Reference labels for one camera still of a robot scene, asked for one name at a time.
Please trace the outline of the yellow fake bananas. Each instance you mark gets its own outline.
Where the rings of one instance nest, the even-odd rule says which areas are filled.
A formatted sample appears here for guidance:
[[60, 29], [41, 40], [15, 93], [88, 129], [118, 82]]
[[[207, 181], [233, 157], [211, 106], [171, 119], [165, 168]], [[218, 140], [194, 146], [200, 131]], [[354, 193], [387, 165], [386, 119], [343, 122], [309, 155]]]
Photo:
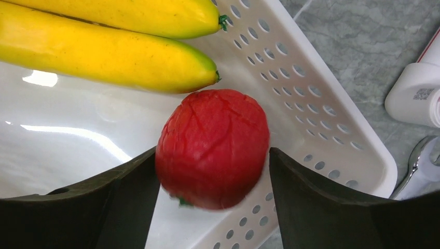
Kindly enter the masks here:
[[190, 93], [221, 79], [210, 57], [181, 41], [8, 2], [1, 2], [1, 61], [161, 93]]

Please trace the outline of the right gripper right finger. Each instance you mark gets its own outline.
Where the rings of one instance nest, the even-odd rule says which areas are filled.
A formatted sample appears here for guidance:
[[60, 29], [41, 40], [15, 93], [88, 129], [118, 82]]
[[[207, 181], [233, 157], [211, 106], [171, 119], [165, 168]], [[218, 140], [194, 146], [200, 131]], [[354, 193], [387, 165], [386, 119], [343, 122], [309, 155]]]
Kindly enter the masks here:
[[439, 192], [403, 201], [376, 197], [274, 147], [269, 170], [284, 248], [439, 248]]

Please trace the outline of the silver wrench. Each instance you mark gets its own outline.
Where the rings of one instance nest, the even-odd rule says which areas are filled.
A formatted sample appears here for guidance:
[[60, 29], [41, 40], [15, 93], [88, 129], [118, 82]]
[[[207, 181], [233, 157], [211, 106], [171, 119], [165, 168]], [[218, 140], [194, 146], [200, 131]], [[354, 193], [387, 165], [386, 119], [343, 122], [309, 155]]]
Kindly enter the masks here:
[[439, 136], [430, 135], [423, 138], [412, 150], [408, 159], [408, 170], [390, 199], [406, 200], [420, 196], [431, 183], [439, 182], [439, 166], [430, 159]]

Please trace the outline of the red fake tomato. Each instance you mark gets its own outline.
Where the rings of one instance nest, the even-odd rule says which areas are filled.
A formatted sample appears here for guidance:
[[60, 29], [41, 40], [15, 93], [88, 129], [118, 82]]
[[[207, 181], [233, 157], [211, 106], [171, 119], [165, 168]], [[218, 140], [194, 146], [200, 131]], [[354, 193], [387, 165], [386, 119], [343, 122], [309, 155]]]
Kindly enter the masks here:
[[232, 89], [197, 91], [162, 129], [157, 177], [182, 205], [229, 209], [259, 181], [269, 144], [267, 117], [254, 98]]

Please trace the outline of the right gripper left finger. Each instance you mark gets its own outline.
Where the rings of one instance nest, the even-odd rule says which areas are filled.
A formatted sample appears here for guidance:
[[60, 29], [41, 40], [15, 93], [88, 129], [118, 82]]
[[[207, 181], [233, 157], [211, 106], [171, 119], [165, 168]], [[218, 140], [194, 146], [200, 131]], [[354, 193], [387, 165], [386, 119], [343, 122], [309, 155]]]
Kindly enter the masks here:
[[152, 148], [46, 195], [1, 199], [1, 248], [144, 248], [159, 188]]

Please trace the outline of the white plastic basket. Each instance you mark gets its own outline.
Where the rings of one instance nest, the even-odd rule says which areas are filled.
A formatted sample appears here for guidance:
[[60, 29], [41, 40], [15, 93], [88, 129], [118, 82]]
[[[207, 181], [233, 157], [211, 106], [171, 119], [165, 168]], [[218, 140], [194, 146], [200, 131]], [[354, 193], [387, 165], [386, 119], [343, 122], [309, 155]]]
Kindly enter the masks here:
[[[396, 163], [279, 1], [216, 1], [227, 31], [190, 40], [217, 64], [217, 88], [264, 108], [271, 143], [320, 174], [387, 198]], [[1, 64], [1, 196], [40, 197], [153, 147], [183, 95]], [[160, 190], [146, 248], [257, 248], [278, 225], [268, 171], [237, 207], [179, 207]]]

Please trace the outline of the white pipe frame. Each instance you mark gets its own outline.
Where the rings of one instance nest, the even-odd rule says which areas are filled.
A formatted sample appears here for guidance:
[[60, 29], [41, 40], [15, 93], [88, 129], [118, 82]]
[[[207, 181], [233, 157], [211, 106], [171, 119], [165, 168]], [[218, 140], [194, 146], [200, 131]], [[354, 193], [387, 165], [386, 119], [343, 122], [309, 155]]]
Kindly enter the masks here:
[[384, 106], [395, 120], [439, 128], [439, 30], [417, 61], [404, 68]]

